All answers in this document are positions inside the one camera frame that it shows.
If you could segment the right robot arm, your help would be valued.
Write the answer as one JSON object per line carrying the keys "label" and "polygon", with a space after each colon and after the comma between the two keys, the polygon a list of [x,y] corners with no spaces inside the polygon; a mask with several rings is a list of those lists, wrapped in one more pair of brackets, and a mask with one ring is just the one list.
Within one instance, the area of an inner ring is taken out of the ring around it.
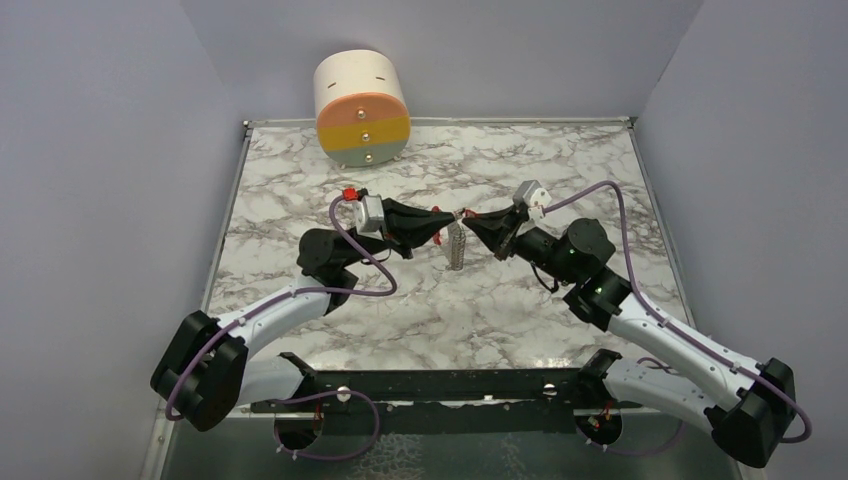
{"label": "right robot arm", "polygon": [[570,286],[563,300],[581,321],[623,338],[676,371],[650,374],[610,354],[577,380],[579,398],[600,407],[615,399],[673,415],[710,434],[733,459],[763,468],[796,417],[794,372],[772,358],[759,362],[706,338],[638,297],[631,282],[608,268],[615,252],[595,219],[573,221],[560,237],[526,228],[516,207],[472,214],[463,223],[499,260],[517,256]]}

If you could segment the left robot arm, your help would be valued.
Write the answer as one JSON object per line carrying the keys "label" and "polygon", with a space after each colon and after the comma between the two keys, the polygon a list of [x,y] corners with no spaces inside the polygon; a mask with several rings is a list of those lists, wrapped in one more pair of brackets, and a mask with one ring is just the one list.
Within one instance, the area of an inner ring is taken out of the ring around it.
{"label": "left robot arm", "polygon": [[258,401],[260,371],[248,366],[258,352],[352,296],[393,295],[398,282],[376,254],[395,252],[410,259],[414,249],[456,220],[451,212],[362,191],[336,197],[328,215],[331,228],[302,235],[296,260],[300,271],[288,286],[220,317],[197,310],[181,321],[150,380],[165,402],[167,420],[185,420],[204,432],[234,407]]}

